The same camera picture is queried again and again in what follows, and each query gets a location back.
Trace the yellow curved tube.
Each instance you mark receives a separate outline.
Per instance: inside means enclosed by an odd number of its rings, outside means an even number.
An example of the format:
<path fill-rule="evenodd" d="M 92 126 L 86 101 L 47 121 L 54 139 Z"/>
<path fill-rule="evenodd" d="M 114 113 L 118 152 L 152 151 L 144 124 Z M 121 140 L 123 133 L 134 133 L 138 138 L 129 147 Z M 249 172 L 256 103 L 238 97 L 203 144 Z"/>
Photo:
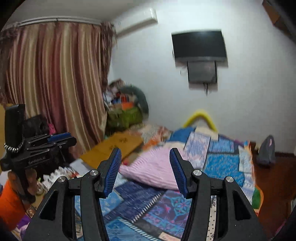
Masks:
<path fill-rule="evenodd" d="M 191 124 L 193 124 L 195 121 L 202 119 L 206 122 L 207 126 L 214 132 L 218 132 L 217 127 L 210 117 L 210 115 L 204 111 L 203 109 L 198 109 L 195 111 L 183 124 L 183 128 L 189 127 Z"/>

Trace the striped brown pink curtain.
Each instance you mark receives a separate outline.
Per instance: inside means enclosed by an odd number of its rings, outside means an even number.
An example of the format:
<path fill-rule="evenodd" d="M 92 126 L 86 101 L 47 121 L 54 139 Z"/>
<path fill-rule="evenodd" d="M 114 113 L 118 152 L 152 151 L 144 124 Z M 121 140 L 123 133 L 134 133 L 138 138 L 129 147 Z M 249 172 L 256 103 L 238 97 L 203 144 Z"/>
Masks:
<path fill-rule="evenodd" d="M 79 158 L 104 138 L 113 27 L 49 22 L 1 32 L 1 104 L 24 104 L 77 140 Z"/>

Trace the brown wooden wardrobe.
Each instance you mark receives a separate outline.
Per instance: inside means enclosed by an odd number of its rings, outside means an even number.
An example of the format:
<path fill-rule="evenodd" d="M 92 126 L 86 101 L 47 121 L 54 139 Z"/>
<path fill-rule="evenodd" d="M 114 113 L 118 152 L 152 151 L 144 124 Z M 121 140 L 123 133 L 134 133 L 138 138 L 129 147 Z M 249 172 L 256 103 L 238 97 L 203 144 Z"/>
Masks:
<path fill-rule="evenodd" d="M 262 1 L 274 27 L 295 42 L 295 1 Z"/>

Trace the pink white striped pants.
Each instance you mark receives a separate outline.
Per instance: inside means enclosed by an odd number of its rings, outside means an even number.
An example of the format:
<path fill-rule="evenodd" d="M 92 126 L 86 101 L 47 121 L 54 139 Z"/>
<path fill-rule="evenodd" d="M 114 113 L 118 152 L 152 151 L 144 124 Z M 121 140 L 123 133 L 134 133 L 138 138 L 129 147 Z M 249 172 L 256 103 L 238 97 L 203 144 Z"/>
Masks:
<path fill-rule="evenodd" d="M 178 190 L 170 164 L 169 147 L 156 147 L 141 153 L 130 165 L 121 165 L 119 173 L 127 179 L 152 187 Z"/>

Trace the blue patchwork bed quilt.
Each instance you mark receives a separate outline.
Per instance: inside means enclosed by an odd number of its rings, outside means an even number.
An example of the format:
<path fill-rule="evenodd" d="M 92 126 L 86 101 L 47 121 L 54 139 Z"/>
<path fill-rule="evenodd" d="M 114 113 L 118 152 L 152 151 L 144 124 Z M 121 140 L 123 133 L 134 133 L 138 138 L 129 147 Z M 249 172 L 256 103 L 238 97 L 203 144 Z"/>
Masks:
<path fill-rule="evenodd" d="M 100 144 L 128 151 L 99 200 L 108 240 L 265 240 L 250 142 L 208 128 L 135 126 Z"/>

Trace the grey green plush pillow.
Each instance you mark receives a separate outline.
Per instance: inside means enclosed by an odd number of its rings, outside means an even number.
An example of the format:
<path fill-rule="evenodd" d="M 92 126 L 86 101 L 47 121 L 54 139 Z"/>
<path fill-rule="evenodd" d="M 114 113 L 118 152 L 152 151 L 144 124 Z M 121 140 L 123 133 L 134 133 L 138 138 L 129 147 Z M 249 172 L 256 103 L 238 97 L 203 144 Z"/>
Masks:
<path fill-rule="evenodd" d="M 119 91 L 123 94 L 135 95 L 135 97 L 137 98 L 136 103 L 138 106 L 140 106 L 142 113 L 145 115 L 149 115 L 149 106 L 147 104 L 147 99 L 141 89 L 133 85 L 125 85 L 121 87 Z"/>

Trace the black wall television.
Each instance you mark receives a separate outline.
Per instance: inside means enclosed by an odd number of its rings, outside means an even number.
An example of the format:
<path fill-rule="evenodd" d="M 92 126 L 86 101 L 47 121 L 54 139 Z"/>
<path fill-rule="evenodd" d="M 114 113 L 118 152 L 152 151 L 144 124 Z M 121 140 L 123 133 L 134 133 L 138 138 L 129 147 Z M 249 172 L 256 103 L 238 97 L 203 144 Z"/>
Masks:
<path fill-rule="evenodd" d="M 176 33 L 171 36 L 177 61 L 219 61 L 227 59 L 221 30 Z"/>

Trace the wooden lap desk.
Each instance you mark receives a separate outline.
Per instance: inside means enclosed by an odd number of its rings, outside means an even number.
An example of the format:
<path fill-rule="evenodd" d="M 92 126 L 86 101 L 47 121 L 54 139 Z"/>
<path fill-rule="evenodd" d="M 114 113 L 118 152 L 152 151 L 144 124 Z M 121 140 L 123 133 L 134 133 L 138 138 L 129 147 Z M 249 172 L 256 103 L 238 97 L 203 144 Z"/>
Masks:
<path fill-rule="evenodd" d="M 96 169 L 102 161 L 109 158 L 114 148 L 119 148 L 121 150 L 122 159 L 124 159 L 141 146 L 142 143 L 142 137 L 139 135 L 114 133 L 108 139 L 100 142 L 85 154 L 82 154 L 80 159 L 90 167 Z"/>

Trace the small wall monitor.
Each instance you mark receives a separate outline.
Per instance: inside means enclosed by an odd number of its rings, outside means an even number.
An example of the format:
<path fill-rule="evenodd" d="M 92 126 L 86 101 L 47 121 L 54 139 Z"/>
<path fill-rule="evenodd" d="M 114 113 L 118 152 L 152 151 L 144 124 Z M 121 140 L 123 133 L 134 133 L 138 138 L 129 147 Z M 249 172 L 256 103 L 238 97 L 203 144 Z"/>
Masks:
<path fill-rule="evenodd" d="M 217 66 L 215 61 L 187 62 L 190 84 L 216 84 Z"/>

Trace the green storage box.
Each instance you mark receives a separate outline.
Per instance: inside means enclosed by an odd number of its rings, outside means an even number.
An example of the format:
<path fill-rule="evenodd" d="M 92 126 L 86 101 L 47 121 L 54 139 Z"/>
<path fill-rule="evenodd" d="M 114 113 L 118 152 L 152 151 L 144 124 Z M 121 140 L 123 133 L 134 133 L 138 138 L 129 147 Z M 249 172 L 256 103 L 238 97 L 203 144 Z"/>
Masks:
<path fill-rule="evenodd" d="M 142 113 L 137 107 L 126 110 L 112 109 L 107 112 L 107 116 L 107 123 L 112 128 L 126 129 L 143 120 Z"/>

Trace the white air conditioner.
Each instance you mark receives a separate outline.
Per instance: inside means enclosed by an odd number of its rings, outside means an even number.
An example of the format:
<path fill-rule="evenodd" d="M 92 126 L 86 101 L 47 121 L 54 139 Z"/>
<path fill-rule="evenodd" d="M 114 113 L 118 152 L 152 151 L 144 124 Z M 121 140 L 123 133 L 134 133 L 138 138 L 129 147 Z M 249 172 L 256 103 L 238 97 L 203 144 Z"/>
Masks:
<path fill-rule="evenodd" d="M 114 22 L 115 33 L 121 37 L 140 28 L 158 23 L 156 10 L 153 8 L 137 11 Z"/>

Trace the grey backpack on floor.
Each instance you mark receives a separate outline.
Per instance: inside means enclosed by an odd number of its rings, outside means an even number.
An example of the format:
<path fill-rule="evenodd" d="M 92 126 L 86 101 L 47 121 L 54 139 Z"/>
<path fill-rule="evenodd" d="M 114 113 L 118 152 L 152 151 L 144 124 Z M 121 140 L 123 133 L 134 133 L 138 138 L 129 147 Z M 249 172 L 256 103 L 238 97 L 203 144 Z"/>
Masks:
<path fill-rule="evenodd" d="M 275 141 L 272 135 L 267 136 L 261 144 L 256 160 L 258 164 L 265 166 L 276 163 Z"/>

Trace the orange bucket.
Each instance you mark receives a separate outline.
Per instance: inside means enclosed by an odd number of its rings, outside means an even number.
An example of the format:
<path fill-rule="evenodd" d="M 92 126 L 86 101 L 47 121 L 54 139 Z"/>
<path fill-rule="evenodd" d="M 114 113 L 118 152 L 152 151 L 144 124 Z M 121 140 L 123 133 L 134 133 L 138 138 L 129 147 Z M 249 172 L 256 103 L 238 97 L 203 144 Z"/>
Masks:
<path fill-rule="evenodd" d="M 3 192 L 1 193 L 0 202 L 1 227 L 4 230 L 14 230 L 27 209 L 31 206 L 30 203 L 24 203 L 19 195 L 13 190 L 9 181 L 6 182 Z"/>

